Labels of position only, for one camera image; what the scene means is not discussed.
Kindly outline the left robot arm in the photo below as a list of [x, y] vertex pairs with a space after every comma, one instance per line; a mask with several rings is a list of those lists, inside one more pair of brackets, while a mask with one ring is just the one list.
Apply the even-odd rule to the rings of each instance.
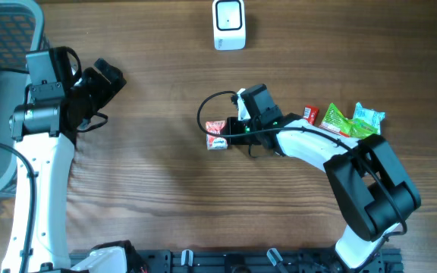
[[103, 58], [73, 68], [69, 47], [28, 52], [28, 94], [10, 117], [17, 189], [3, 272], [71, 267], [66, 234], [67, 188], [76, 138], [97, 128], [94, 116], [126, 85], [122, 71]]

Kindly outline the green snack bag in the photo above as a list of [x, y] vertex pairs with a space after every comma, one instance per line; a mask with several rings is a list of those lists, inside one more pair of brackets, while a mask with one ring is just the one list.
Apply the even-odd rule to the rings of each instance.
[[365, 139], [372, 134], [380, 134], [376, 127], [359, 118], [346, 118], [333, 103], [326, 110], [319, 127], [343, 137], [357, 139]]

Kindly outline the red tissue pack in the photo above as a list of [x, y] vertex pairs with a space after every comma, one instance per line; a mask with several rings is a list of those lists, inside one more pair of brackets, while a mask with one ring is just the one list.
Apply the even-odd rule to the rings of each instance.
[[206, 148], [208, 150], [221, 150], [228, 148], [228, 142], [223, 137], [218, 137], [225, 128], [226, 121], [207, 121], [206, 122]]

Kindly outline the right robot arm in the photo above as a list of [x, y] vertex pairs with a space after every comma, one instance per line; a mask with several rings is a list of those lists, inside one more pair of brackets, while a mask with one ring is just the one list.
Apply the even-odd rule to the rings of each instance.
[[231, 101], [238, 114], [224, 130], [230, 143], [261, 145], [326, 174], [347, 224], [327, 269], [359, 272], [391, 237], [407, 233], [406, 220], [421, 206], [421, 197], [384, 137], [341, 136], [299, 115], [285, 115], [264, 84], [233, 92]]

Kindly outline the red coffee stick sachet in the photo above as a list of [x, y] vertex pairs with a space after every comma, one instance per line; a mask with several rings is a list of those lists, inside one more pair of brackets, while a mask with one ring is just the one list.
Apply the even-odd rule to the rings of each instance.
[[317, 108], [316, 106], [306, 105], [303, 112], [303, 118], [309, 124], [314, 125], [318, 114], [319, 108]]

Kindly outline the teal tissue pack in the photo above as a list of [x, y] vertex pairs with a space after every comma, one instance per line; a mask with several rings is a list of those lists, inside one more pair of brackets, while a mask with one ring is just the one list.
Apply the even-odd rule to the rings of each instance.
[[381, 122], [385, 119], [385, 112], [364, 108], [360, 102], [355, 105], [353, 119], [359, 119], [376, 129], [377, 134], [382, 133]]

